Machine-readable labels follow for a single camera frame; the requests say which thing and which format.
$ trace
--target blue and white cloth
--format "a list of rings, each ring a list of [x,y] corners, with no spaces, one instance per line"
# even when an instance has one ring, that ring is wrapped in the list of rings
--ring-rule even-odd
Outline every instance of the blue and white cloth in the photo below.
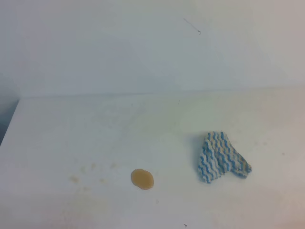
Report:
[[[199,158],[200,177],[203,182],[211,183],[228,171],[246,178],[252,167],[237,153],[224,132],[207,133]]]

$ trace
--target liquid spill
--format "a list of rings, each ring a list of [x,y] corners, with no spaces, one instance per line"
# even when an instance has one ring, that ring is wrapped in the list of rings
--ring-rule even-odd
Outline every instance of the liquid spill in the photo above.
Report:
[[[148,190],[153,187],[153,176],[150,172],[143,169],[136,169],[131,174],[132,183],[143,189]]]

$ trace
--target blue zigzag pattern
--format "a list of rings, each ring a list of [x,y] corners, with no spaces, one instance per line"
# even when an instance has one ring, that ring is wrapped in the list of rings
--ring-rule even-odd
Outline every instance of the blue zigzag pattern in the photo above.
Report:
[[[198,165],[202,181],[211,183],[228,171],[238,177],[246,178],[252,171],[252,167],[234,149],[224,132],[207,133]]]

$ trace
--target white tabletop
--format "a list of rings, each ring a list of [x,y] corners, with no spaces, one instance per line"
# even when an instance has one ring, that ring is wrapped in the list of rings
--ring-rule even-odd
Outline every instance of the white tabletop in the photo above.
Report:
[[[23,99],[0,147],[0,227],[303,229],[304,98],[305,88]],[[211,130],[251,164],[247,179],[199,180]],[[131,183],[136,168],[152,189]]]

